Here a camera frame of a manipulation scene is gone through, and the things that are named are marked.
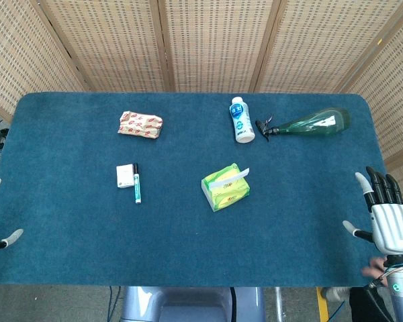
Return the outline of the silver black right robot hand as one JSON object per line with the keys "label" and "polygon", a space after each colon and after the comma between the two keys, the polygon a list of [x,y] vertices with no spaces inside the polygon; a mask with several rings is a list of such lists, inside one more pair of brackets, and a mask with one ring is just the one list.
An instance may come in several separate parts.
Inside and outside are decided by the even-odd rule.
{"label": "silver black right robot hand", "polygon": [[403,198],[397,180],[390,174],[383,175],[368,166],[368,177],[355,173],[371,220],[372,231],[356,228],[350,221],[343,221],[344,228],[354,237],[375,244],[391,261],[403,262]]}

